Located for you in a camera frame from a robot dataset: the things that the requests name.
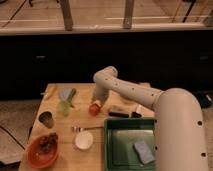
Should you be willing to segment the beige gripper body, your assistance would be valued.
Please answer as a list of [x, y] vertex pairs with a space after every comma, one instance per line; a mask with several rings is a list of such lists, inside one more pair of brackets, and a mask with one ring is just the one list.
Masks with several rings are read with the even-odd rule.
[[102, 107], [107, 101], [108, 97], [109, 90], [96, 84], [92, 94], [92, 102], [97, 103], [100, 107]]

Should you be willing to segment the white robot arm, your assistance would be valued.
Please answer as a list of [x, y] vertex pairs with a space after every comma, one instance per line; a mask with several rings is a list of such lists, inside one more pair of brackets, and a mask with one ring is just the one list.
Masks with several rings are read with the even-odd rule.
[[93, 101], [104, 104], [112, 90], [154, 112], [156, 171], [208, 171], [202, 109], [191, 92], [121, 80], [113, 66], [97, 71], [93, 81]]

